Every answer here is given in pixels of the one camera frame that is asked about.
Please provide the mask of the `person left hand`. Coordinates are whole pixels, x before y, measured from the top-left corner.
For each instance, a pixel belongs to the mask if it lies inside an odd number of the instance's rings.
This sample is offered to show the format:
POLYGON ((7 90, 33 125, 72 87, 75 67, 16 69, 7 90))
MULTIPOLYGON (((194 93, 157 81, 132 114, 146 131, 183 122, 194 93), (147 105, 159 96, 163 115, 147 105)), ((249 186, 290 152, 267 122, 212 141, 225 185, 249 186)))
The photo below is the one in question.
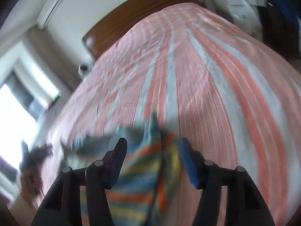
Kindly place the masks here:
POLYGON ((43 182, 41 178, 41 173, 38 167, 31 167, 25 169, 20 175, 21 189, 20 194, 22 198, 31 207, 38 208, 36 198, 41 194, 43 182))

